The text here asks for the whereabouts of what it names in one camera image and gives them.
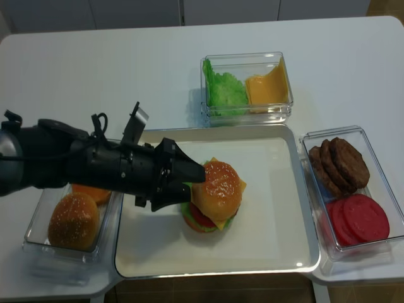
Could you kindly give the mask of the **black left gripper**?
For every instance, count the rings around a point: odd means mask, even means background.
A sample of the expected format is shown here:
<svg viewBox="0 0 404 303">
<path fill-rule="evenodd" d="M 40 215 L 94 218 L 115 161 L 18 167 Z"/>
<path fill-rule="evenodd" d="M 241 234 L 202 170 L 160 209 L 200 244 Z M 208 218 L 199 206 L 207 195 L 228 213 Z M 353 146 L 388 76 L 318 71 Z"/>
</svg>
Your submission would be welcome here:
<svg viewBox="0 0 404 303">
<path fill-rule="evenodd" d="M 70 183 L 134 195 L 152 211 L 191 201 L 191 187 L 177 182 L 205 182 L 204 167 L 167 138 L 156 147 L 74 140 L 70 152 Z"/>
</svg>

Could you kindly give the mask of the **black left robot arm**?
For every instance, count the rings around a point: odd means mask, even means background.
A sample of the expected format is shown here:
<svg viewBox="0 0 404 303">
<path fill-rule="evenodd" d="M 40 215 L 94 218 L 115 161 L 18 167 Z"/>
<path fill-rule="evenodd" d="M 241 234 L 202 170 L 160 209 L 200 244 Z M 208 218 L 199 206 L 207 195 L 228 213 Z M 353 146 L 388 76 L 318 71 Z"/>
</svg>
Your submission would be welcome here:
<svg viewBox="0 0 404 303">
<path fill-rule="evenodd" d="M 1 123 L 1 195 L 79 184 L 131 194 L 136 206 L 150 205 L 153 211 L 189 202 L 190 184 L 205 181 L 203 166 L 174 140 L 164 138 L 157 146 L 140 143 L 147 120 L 136 106 L 122 140 L 114 142 L 105 137 L 104 113 L 92 115 L 94 130 L 88 133 L 52 119 L 25 128 L 18 114 L 6 111 Z"/>
</svg>

